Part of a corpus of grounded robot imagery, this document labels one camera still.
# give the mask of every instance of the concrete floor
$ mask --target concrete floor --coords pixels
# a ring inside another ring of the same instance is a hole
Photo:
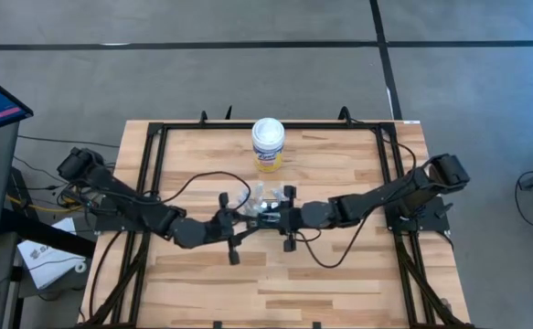
[[[533,2],[379,0],[387,40],[533,39]],[[367,39],[358,0],[0,0],[0,44]],[[533,228],[513,200],[533,170],[533,48],[391,48],[400,107],[432,154],[472,182],[449,196],[455,258],[474,324],[533,328]],[[391,117],[376,48],[0,51],[0,83],[35,111],[21,133],[118,143],[128,119]],[[71,145],[19,140],[55,171]],[[108,159],[115,152],[99,149]],[[32,186],[49,185],[24,170]],[[35,196],[52,197],[46,193]],[[533,220],[533,193],[521,195]],[[81,293],[27,301],[23,328],[72,325]]]

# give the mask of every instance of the wooden table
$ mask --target wooden table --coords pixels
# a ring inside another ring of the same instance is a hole
[[[124,130],[114,175],[132,187],[136,186],[148,123],[129,121]],[[396,122],[396,127],[399,142],[409,146],[423,163],[428,153],[421,126],[417,122]],[[387,151],[394,177],[389,147]],[[405,168],[410,168],[410,155],[404,150],[401,155]],[[153,155],[149,173],[154,159]],[[235,173],[251,186],[262,181],[267,191],[294,185],[297,205],[364,193],[383,184],[372,132],[287,130],[282,168],[264,174],[253,166],[250,130],[181,130],[168,134],[161,197],[172,196],[192,175],[214,170]],[[228,176],[207,176],[194,181],[174,204],[186,208],[192,218],[209,219],[218,208],[220,192],[229,192],[230,205],[234,206],[242,188],[240,182]],[[312,243],[314,252],[323,262],[335,263],[354,230],[324,231]],[[307,237],[314,235],[305,232]],[[118,281],[125,235],[116,240],[102,265],[95,309]],[[94,264],[100,261],[112,236],[107,233],[98,238]],[[455,316],[469,322],[451,246],[434,233],[423,232],[420,239],[429,283],[451,304]],[[333,270],[320,268],[302,243],[296,252],[282,252],[282,241],[277,232],[260,231],[238,248],[241,265],[229,266],[225,243],[180,249],[154,236],[138,326],[210,327],[213,321],[223,321],[224,327],[311,327],[312,322],[321,322],[323,327],[407,325],[394,241],[386,229],[382,209],[369,217],[345,262]],[[95,266],[81,307],[86,314],[94,272]],[[420,293],[415,283],[412,287],[419,321],[423,321]],[[127,292],[124,321],[132,287]]]

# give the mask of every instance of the black floor stripe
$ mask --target black floor stripe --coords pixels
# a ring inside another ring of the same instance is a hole
[[[533,47],[533,40],[389,41],[388,48],[511,48]]]
[[[376,41],[316,40],[316,41],[230,41],[230,42],[165,42],[126,44],[12,44],[0,45],[0,50],[155,50],[155,49],[261,49],[261,48],[364,48],[376,47]]]
[[[400,110],[400,102],[398,100],[398,93],[396,92],[394,73],[392,72],[392,66],[390,65],[390,56],[388,53],[386,37],[384,36],[382,17],[379,13],[378,0],[369,0],[369,5],[374,18],[374,27],[376,28],[376,36],[378,38],[379,56],[382,61],[384,80],[386,81],[386,87],[388,88],[388,97],[392,109],[392,119],[402,120],[402,111]]]

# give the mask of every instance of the white lid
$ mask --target white lid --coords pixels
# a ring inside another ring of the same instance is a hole
[[[284,127],[273,118],[259,119],[251,128],[254,145],[262,150],[275,150],[284,143]]]

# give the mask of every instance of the yellow label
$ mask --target yellow label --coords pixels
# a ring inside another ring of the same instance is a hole
[[[264,173],[271,173],[274,170],[278,169],[282,165],[282,153],[278,153],[276,155],[276,158],[274,160],[270,161],[263,161],[258,158],[258,155],[254,157],[254,164],[256,165],[256,168],[258,170],[264,172]]]

